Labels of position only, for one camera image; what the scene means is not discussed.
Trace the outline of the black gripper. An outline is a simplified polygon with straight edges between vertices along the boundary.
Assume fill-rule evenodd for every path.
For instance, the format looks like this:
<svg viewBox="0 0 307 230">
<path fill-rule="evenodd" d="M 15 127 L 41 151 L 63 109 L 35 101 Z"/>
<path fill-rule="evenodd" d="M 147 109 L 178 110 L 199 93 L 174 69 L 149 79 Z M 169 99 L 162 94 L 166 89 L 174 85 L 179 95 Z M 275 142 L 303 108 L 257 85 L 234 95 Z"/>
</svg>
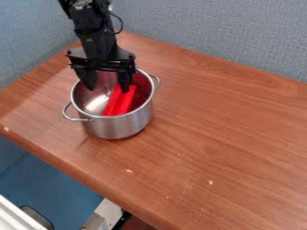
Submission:
<svg viewBox="0 0 307 230">
<path fill-rule="evenodd" d="M 71 68 L 89 90 L 98 84 L 99 71 L 118 72 L 118 84 L 123 93 L 130 92 L 130 85 L 137 72 L 137 56 L 122 49 L 117 42 L 117 35 L 109 31 L 77 31 L 82 46 L 66 52 Z"/>
</svg>

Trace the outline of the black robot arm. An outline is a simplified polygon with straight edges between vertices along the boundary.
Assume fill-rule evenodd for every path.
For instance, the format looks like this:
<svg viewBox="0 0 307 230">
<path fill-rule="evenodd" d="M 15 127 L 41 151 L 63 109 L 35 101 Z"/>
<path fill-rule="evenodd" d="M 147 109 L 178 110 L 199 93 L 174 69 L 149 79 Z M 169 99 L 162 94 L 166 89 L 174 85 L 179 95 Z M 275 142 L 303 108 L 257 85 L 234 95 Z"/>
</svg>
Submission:
<svg viewBox="0 0 307 230">
<path fill-rule="evenodd" d="M 99 72 L 114 72 L 123 93 L 130 92 L 137 73 L 137 55 L 117 42 L 113 17 L 113 0 L 58 0 L 69 19 L 75 25 L 75 34 L 82 46 L 70 49 L 66 56 L 77 76 L 93 91 L 99 82 Z"/>
</svg>

